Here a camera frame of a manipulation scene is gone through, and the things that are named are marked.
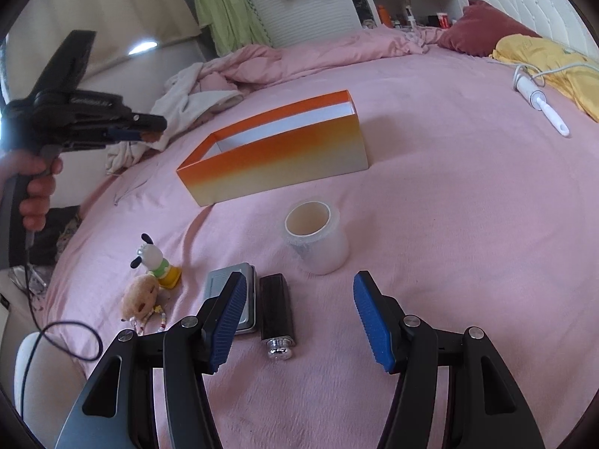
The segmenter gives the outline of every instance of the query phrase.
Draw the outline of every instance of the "orange bottle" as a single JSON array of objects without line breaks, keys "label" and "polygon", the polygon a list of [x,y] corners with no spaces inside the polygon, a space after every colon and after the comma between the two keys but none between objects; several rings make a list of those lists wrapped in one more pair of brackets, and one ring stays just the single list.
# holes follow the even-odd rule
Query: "orange bottle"
[{"label": "orange bottle", "polygon": [[378,17],[380,18],[381,23],[389,28],[393,28],[393,22],[391,21],[387,8],[379,4],[376,6],[376,10],[378,11]]}]

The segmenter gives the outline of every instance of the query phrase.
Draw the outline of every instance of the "yellow pillow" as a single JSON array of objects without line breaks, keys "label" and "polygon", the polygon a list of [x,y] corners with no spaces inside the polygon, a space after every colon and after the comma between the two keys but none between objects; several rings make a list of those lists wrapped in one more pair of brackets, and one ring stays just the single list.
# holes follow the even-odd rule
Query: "yellow pillow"
[{"label": "yellow pillow", "polygon": [[[587,62],[599,68],[599,62],[553,40],[524,35],[503,37],[493,51],[493,58],[510,64],[532,64],[541,71],[557,69],[574,62]],[[573,67],[548,74],[544,78],[599,122],[599,72],[588,67]]]}]

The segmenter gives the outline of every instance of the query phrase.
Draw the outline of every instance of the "clear packing tape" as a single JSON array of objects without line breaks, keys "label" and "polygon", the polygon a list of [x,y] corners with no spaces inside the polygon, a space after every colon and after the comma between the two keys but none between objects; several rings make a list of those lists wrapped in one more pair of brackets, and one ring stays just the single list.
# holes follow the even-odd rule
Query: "clear packing tape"
[{"label": "clear packing tape", "polygon": [[324,201],[304,201],[293,207],[285,218],[283,235],[304,269],[316,275],[337,270],[349,256],[339,210]]}]

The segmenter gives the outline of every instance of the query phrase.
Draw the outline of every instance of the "pink bed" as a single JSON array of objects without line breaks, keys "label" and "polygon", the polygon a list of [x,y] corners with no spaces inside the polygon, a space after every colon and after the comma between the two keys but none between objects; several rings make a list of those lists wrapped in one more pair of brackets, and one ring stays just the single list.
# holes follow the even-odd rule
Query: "pink bed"
[{"label": "pink bed", "polygon": [[[249,262],[260,276],[281,272],[296,356],[274,363],[259,333],[236,337],[227,364],[205,377],[223,446],[374,448],[396,377],[374,361],[353,303],[353,276],[367,269],[384,294],[433,327],[482,327],[555,449],[599,388],[599,125],[547,89],[570,127],[564,139],[511,91],[511,75],[431,46],[253,92],[107,184],[56,268],[47,320],[85,320],[110,343],[125,327],[119,300],[139,274],[129,263],[144,232],[183,267],[182,286],[164,300],[168,325],[198,311],[211,270]],[[356,105],[367,171],[207,208],[175,174],[212,131],[340,89]],[[280,229],[291,205],[314,196],[340,208],[351,247],[347,263],[324,277],[301,269]],[[81,332],[62,336],[77,352],[96,349]],[[444,386],[431,448],[443,433]]]}]

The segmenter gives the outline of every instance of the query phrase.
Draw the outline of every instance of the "bottle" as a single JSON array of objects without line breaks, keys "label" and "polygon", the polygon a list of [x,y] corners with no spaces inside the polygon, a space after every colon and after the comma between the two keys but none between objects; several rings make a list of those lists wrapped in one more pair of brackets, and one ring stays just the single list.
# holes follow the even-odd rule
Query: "bottle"
[{"label": "bottle", "polygon": [[260,279],[262,340],[266,342],[268,357],[287,360],[293,356],[295,346],[294,321],[289,301],[289,287],[282,274]]},{"label": "bottle", "polygon": [[387,8],[380,4],[376,6],[376,10],[378,11],[378,17],[380,18],[381,23],[388,28],[393,28],[391,16],[389,15]]},{"label": "bottle", "polygon": [[411,9],[411,1],[410,0],[404,0],[404,8],[405,8],[405,18],[406,20],[408,20],[408,22],[411,22],[410,17],[414,19],[414,21],[416,21],[415,17],[414,17],[414,12]]}]

